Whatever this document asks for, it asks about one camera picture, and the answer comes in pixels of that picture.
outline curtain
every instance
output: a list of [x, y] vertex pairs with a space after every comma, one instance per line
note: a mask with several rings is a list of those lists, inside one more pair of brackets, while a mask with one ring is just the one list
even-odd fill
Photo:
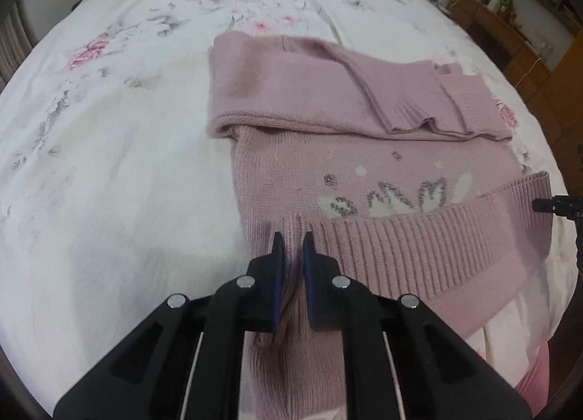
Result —
[[0, 27], [0, 90], [4, 89], [5, 83], [8, 83], [32, 48], [20, 7], [15, 3]]

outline silver rivet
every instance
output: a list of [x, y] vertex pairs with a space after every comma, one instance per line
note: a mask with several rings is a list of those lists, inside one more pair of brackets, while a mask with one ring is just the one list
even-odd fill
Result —
[[348, 288], [351, 280], [345, 275], [337, 275], [332, 279], [332, 285], [336, 288]]
[[405, 294], [401, 297], [401, 304], [407, 308], [417, 308], [419, 306], [419, 299], [413, 294]]
[[251, 288], [255, 285], [255, 279], [250, 275], [242, 275], [237, 279], [240, 288]]
[[186, 303], [186, 297], [183, 294], [170, 295], [166, 303], [170, 308], [180, 308]]

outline pink fabric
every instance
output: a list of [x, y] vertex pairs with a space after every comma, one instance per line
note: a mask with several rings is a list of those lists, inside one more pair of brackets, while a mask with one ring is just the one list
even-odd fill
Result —
[[463, 337], [500, 311], [546, 259], [546, 173], [523, 176], [477, 76], [394, 64], [310, 39], [228, 32], [211, 50], [209, 130], [236, 140], [235, 191], [253, 255], [286, 241], [281, 326], [251, 337], [259, 419], [345, 402], [338, 334], [305, 318], [300, 247], [373, 292], [418, 294]]
[[517, 392], [528, 402], [533, 416], [538, 415], [549, 401], [549, 382], [549, 344], [543, 343], [532, 368], [516, 386]]

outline bed sheet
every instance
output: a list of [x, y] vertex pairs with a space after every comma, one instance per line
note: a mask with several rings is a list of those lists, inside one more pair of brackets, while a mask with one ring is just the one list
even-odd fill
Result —
[[[246, 268], [230, 144], [205, 133], [207, 50], [231, 29], [457, 61], [499, 100], [524, 171], [566, 192], [520, 96], [425, 0], [85, 0], [0, 95], [0, 344], [48, 412], [168, 294]], [[555, 218], [547, 261], [468, 339], [514, 386], [570, 300], [575, 253]]]

